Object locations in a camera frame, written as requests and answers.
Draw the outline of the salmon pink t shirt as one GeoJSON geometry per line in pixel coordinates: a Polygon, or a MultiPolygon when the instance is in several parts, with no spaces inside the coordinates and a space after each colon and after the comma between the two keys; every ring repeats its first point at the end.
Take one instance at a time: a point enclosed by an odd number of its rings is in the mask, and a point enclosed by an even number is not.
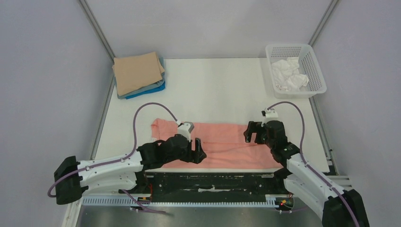
{"type": "Polygon", "coordinates": [[[246,143],[244,131],[246,125],[229,123],[194,123],[191,132],[193,138],[199,138],[207,157],[199,164],[180,160],[163,165],[163,169],[237,169],[271,170],[280,169],[264,144],[246,143]]]}

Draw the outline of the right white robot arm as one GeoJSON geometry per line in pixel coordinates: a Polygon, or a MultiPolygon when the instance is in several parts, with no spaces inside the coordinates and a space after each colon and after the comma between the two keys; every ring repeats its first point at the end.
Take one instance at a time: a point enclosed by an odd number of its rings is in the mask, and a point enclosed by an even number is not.
{"type": "Polygon", "coordinates": [[[273,120],[261,123],[261,141],[270,148],[275,161],[283,167],[274,172],[273,187],[301,199],[324,227],[368,227],[361,195],[346,190],[318,172],[303,156],[301,148],[288,141],[284,124],[273,120]]]}

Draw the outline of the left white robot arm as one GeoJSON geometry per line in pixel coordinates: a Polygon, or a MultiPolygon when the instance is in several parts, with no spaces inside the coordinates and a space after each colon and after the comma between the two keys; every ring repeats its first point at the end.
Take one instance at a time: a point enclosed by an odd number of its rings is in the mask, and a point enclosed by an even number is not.
{"type": "Polygon", "coordinates": [[[145,171],[176,160],[199,164],[206,159],[201,140],[191,139],[193,128],[191,122],[181,123],[174,136],[145,143],[126,155],[87,161],[67,157],[54,172],[48,196],[55,198],[58,205],[65,205],[90,193],[150,193],[145,171]]]}

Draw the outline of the white crumpled t shirt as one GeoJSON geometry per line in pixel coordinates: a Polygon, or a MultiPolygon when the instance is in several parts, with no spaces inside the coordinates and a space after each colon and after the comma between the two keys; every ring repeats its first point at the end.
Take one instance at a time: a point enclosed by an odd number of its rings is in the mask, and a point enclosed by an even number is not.
{"type": "Polygon", "coordinates": [[[306,87],[309,78],[299,72],[299,57],[287,57],[271,64],[276,87],[285,92],[296,92],[306,87]]]}

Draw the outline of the blue folded t shirt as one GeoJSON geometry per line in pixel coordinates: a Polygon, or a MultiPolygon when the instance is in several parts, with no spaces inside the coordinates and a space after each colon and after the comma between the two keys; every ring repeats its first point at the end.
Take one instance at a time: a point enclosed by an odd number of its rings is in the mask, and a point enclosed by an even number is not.
{"type": "Polygon", "coordinates": [[[131,99],[131,98],[135,98],[135,97],[138,97],[138,96],[141,96],[141,95],[146,95],[146,94],[152,94],[152,93],[155,93],[155,92],[159,92],[159,91],[164,90],[165,87],[166,87],[166,83],[164,82],[164,83],[161,84],[161,86],[159,86],[159,87],[152,88],[152,89],[150,89],[150,90],[146,90],[146,91],[143,91],[143,92],[139,92],[139,93],[134,94],[134,95],[129,95],[129,96],[127,96],[125,99],[131,99]]]}

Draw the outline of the white plastic laundry basket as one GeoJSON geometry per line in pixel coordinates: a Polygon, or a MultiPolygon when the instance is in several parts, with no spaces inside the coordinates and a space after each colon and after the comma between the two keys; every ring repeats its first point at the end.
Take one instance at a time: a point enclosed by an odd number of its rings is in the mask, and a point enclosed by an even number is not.
{"type": "Polygon", "coordinates": [[[269,44],[265,48],[268,70],[270,73],[270,86],[276,98],[311,98],[314,95],[326,92],[327,86],[316,55],[310,45],[307,44],[269,44]],[[273,78],[271,64],[287,57],[299,57],[299,72],[309,78],[306,87],[296,92],[281,91],[276,87],[273,78]]]}

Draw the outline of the beige folded t shirt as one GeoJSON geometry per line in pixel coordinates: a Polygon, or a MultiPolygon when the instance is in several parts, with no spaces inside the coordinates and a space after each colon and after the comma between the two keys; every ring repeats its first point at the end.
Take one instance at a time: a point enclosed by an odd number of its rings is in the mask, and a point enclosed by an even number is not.
{"type": "Polygon", "coordinates": [[[164,67],[156,52],[114,58],[113,72],[117,94],[124,96],[162,80],[164,67]]]}

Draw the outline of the grey-teal folded t shirt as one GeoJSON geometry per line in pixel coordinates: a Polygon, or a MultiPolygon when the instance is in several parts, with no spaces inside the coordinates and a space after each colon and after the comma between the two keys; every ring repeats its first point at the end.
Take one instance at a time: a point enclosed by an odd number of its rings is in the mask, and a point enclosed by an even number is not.
{"type": "Polygon", "coordinates": [[[161,86],[161,84],[166,82],[165,73],[164,72],[161,73],[161,77],[162,77],[162,79],[160,81],[156,82],[156,83],[153,83],[153,84],[145,86],[145,87],[141,87],[141,88],[139,88],[139,89],[137,89],[135,91],[129,92],[129,93],[125,94],[125,95],[117,95],[117,97],[119,99],[125,99],[129,95],[134,95],[134,94],[137,94],[139,92],[143,92],[143,91],[146,91],[146,90],[150,90],[152,88],[159,87],[159,86],[161,86]]]}

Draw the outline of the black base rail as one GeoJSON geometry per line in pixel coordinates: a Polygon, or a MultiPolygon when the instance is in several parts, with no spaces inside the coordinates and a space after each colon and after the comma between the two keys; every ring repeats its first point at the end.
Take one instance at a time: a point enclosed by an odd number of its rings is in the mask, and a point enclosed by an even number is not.
{"type": "Polygon", "coordinates": [[[147,173],[133,189],[154,202],[262,202],[266,195],[283,195],[272,173],[147,173]]]}

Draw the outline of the right aluminium frame post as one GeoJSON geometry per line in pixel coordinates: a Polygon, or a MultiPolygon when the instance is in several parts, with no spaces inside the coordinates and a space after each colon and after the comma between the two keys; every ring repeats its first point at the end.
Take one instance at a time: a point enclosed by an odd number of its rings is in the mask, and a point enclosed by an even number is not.
{"type": "Polygon", "coordinates": [[[323,31],[327,21],[330,19],[333,11],[336,9],[338,3],[340,2],[340,0],[331,0],[328,7],[326,8],[322,18],[320,19],[316,29],[314,30],[311,38],[309,39],[308,44],[310,46],[313,46],[317,39],[319,38],[321,32],[323,31]]]}

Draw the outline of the aluminium frame post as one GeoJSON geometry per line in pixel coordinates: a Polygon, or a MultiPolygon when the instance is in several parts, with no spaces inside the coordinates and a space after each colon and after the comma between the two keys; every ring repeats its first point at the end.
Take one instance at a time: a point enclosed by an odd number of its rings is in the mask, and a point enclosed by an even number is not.
{"type": "Polygon", "coordinates": [[[321,32],[323,31],[327,21],[330,19],[333,11],[336,9],[338,3],[340,2],[340,0],[331,0],[328,7],[326,8],[322,18],[320,19],[316,29],[314,30],[311,38],[309,39],[308,44],[310,46],[313,46],[317,39],[319,38],[321,32]]]}
{"type": "Polygon", "coordinates": [[[85,16],[87,17],[89,23],[91,24],[95,34],[97,35],[100,43],[102,44],[102,46],[104,47],[107,55],[109,56],[110,60],[113,62],[114,58],[115,58],[115,54],[109,44],[109,42],[107,41],[106,36],[104,35],[92,9],[90,8],[90,5],[88,3],[87,0],[77,0],[78,4],[80,5],[80,7],[82,8],[85,16]]]}

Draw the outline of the left aluminium frame post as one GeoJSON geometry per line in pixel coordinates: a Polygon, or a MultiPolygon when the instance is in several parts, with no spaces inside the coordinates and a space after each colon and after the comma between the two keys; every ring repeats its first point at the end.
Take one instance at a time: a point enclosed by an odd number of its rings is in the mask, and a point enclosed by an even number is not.
{"type": "Polygon", "coordinates": [[[109,42],[107,41],[106,36],[104,35],[92,9],[90,8],[90,5],[88,3],[87,0],[77,0],[78,4],[80,5],[80,7],[82,8],[85,16],[87,17],[89,23],[91,24],[95,34],[97,35],[100,43],[102,44],[102,46],[104,47],[107,55],[109,56],[110,60],[113,62],[114,58],[115,58],[115,54],[109,44],[109,42]]]}

